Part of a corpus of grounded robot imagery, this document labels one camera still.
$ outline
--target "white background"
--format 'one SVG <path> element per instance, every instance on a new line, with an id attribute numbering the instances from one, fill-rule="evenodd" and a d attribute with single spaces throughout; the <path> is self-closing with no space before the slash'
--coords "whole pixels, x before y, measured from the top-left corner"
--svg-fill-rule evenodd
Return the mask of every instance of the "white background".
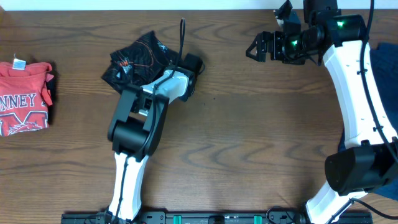
<path id="1" fill-rule="evenodd" d="M 285 0 L 0 0 L 6 11 L 26 10 L 220 10 L 277 9 Z M 303 0 L 291 0 L 296 9 Z M 340 9 L 368 9 L 370 0 L 338 0 Z M 376 0 L 377 9 L 398 9 L 398 0 Z"/>

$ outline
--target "clothing label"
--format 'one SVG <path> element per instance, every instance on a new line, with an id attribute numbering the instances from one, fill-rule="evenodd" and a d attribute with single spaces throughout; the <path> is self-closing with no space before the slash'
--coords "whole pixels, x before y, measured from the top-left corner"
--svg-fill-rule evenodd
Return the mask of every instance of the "clothing label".
<path id="1" fill-rule="evenodd" d="M 19 60 L 14 58 L 14 63 L 12 64 L 12 69 L 15 70 L 25 70 L 26 62 L 24 60 Z"/>

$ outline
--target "tabletop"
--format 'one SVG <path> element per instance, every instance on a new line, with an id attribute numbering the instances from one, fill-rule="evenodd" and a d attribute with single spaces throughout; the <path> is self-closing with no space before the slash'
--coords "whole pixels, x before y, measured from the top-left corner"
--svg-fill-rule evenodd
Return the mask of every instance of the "tabletop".
<path id="1" fill-rule="evenodd" d="M 1 223 L 60 223 L 64 212 L 109 205 L 115 161 L 106 133 L 119 100 L 101 79 L 109 54 L 150 30 L 178 50 L 181 17 L 184 54 L 199 55 L 206 71 L 186 103 L 169 106 L 143 205 L 267 210 L 298 207 L 318 192 L 343 130 L 335 87 L 324 66 L 245 57 L 257 33 L 278 28 L 272 11 L 5 12 L 0 61 L 16 53 L 52 63 L 57 95 L 48 129 L 0 139 Z M 377 10 L 371 46 L 398 44 L 397 21 L 398 11 Z M 396 201 L 375 194 L 364 201 L 398 214 Z M 375 214 L 374 221 L 393 223 Z"/>

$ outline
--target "folded red shirt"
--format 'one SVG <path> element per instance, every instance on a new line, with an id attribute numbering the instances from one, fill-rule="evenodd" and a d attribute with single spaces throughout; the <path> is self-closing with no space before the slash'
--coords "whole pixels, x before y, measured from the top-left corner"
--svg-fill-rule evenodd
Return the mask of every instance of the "folded red shirt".
<path id="1" fill-rule="evenodd" d="M 53 78 L 49 63 L 33 63 L 25 70 L 0 63 L 0 136 L 47 128 L 52 105 L 46 83 Z"/>

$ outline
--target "navy blue fabric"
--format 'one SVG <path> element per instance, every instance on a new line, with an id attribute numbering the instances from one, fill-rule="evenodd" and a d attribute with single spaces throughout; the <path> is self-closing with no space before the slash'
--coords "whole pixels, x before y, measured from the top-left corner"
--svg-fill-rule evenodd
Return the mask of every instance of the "navy blue fabric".
<path id="1" fill-rule="evenodd" d="M 398 130 L 398 45 L 380 44 L 377 50 L 371 50 L 371 65 L 387 117 L 392 127 Z M 339 151 L 345 150 L 344 141 L 343 130 Z M 398 178 L 375 193 L 398 201 Z"/>

